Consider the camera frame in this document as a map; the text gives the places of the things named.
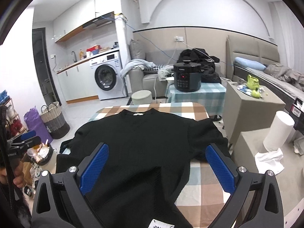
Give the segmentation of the person left hand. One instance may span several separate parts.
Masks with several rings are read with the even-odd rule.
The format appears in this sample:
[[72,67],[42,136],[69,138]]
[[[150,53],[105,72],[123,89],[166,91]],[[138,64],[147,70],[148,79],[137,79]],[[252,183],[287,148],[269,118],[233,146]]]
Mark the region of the person left hand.
[[[24,179],[24,174],[23,174],[23,163],[19,161],[18,166],[14,170],[14,180],[13,183],[18,187],[18,188],[23,188],[25,186],[25,179]],[[0,170],[0,181],[1,184],[7,185],[7,171],[5,167],[1,167]]]

